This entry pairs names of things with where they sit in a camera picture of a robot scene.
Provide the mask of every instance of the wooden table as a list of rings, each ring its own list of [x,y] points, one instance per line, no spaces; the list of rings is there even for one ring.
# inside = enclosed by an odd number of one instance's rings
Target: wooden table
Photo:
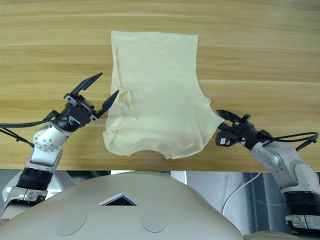
[[[213,109],[252,115],[274,136],[320,132],[320,2],[265,0],[2,0],[0,122],[60,111],[81,80],[104,75],[83,95],[110,94],[111,30],[199,34],[197,75]],[[68,140],[61,170],[265,171],[241,145],[182,159],[107,152],[106,116]],[[39,127],[16,129],[32,139]],[[0,168],[21,169],[27,144],[0,135]],[[320,171],[320,144],[300,155]]]

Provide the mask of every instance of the cable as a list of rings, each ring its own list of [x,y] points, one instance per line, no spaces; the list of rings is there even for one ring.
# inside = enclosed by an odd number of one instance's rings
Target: cable
[[[42,121],[33,121],[33,122],[26,122],[26,123],[0,123],[0,128],[8,128],[8,129],[18,129],[18,128],[29,128],[33,126],[37,126],[40,124],[44,124],[47,122],[51,123],[67,123],[68,120],[50,120],[44,119]]]
[[[311,135],[307,137],[302,137],[302,138],[297,138],[297,139],[290,139],[290,138],[295,138],[299,136],[305,136],[305,135]],[[263,144],[263,147],[267,146],[268,144],[272,142],[282,142],[282,143],[297,143],[297,142],[303,142],[300,144],[295,150],[298,152],[304,147],[308,146],[311,143],[316,143],[317,138],[319,137],[319,133],[311,131],[311,132],[303,132],[303,133],[298,133],[298,134],[293,134],[293,135],[287,135],[287,136],[278,136],[278,137],[273,137],[267,142]]]
[[[14,138],[17,142],[21,141],[33,148],[35,145],[32,142],[29,142],[27,139],[19,136],[18,134],[9,130],[8,128],[12,128],[12,129],[29,128],[29,127],[37,126],[47,122],[61,123],[61,122],[68,122],[68,120],[43,119],[42,121],[33,121],[33,122],[26,122],[26,123],[0,123],[0,132]]]
[[[35,146],[32,142],[29,142],[29,141],[26,140],[25,138],[19,136],[19,135],[16,134],[15,132],[13,132],[13,131],[5,128],[5,127],[3,127],[2,129],[0,128],[0,132],[1,132],[1,133],[4,133],[4,134],[6,134],[6,135],[8,135],[8,136],[10,136],[10,137],[15,138],[15,140],[16,140],[17,142],[21,141],[21,142],[23,142],[23,143],[26,143],[26,144],[30,145],[32,148]]]
[[[225,200],[223,206],[222,206],[222,210],[221,210],[221,214],[224,215],[225,214],[225,210],[226,210],[226,206],[227,203],[230,201],[230,199],[232,198],[233,195],[235,195],[239,190],[243,189],[245,186],[247,186],[249,183],[253,182],[254,180],[256,180],[259,176],[261,175],[261,172],[259,172],[255,177],[253,177],[251,180],[247,181],[246,183],[244,183],[243,185],[239,186],[236,190],[234,190],[229,196],[228,198]]]

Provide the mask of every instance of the black cable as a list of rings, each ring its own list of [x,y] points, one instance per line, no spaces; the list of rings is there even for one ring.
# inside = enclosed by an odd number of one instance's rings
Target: black cable
[[[302,138],[297,138],[297,139],[289,139],[289,138],[295,138],[295,137],[305,136],[305,135],[312,135],[312,136],[302,137]],[[319,133],[313,132],[313,131],[312,132],[297,133],[297,134],[287,135],[287,136],[278,136],[278,137],[271,138],[266,143],[264,143],[263,146],[265,147],[272,142],[296,143],[296,142],[305,141],[295,149],[298,152],[301,149],[303,149],[304,147],[308,146],[309,144],[316,143],[317,142],[316,139],[318,137],[319,137]]]
[[[285,139],[290,139],[290,138],[305,136],[305,135],[312,135],[312,136],[298,138],[298,139],[285,140]],[[319,137],[319,133],[311,131],[311,132],[303,132],[303,133],[287,135],[287,136],[278,136],[278,137],[274,137],[272,140],[277,141],[277,142],[283,142],[283,143],[296,143],[296,142],[301,142],[301,141],[315,140],[318,137]]]
[[[28,144],[28,145],[31,146],[32,148],[35,146],[32,142],[29,142],[27,139],[19,136],[19,135],[16,134],[15,132],[13,132],[13,131],[5,128],[5,127],[3,127],[2,129],[0,128],[0,132],[1,132],[1,133],[4,133],[4,134],[6,134],[6,135],[8,135],[8,136],[10,136],[10,137],[12,137],[12,138],[15,138],[15,140],[16,140],[17,142],[21,141],[21,142],[23,142],[23,143]]]
[[[12,138],[14,138],[17,142],[21,141],[23,143],[28,144],[32,148],[35,146],[32,142],[29,142],[27,139],[19,136],[15,132],[9,130],[8,128],[11,129],[17,129],[17,128],[29,128],[33,126],[37,126],[43,123],[61,123],[61,122],[68,122],[68,120],[50,120],[50,119],[43,119],[42,121],[33,121],[33,122],[26,122],[26,123],[0,123],[0,132],[4,133]]]
[[[18,129],[18,128],[29,128],[34,127],[40,124],[44,124],[47,122],[51,123],[66,123],[69,122],[68,120],[50,120],[44,119],[42,121],[33,121],[33,122],[26,122],[26,123],[0,123],[0,128],[8,128],[8,129]]]

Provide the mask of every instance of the vent grille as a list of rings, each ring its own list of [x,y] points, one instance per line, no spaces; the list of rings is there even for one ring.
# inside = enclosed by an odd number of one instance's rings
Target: vent grille
[[[134,206],[134,204],[125,199],[124,197],[120,197],[117,200],[114,200],[106,204],[105,206]]]
[[[137,204],[123,193],[119,193],[99,203],[100,206],[137,206]]]

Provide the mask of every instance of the white cable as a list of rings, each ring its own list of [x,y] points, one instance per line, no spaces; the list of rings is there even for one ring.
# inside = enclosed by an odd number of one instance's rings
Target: white cable
[[[233,195],[235,195],[240,189],[244,188],[245,186],[247,186],[249,183],[253,182],[255,179],[257,179],[260,176],[261,172],[259,172],[257,175],[255,175],[255,177],[253,177],[251,180],[247,181],[246,183],[244,183],[243,185],[239,186],[236,190],[233,191],[233,193],[230,194],[230,196],[228,196],[228,198],[225,200],[223,206],[222,206],[222,210],[221,210],[221,214],[224,215],[225,213],[225,209],[226,209],[226,205],[229,202],[229,200],[231,199],[231,197]]]

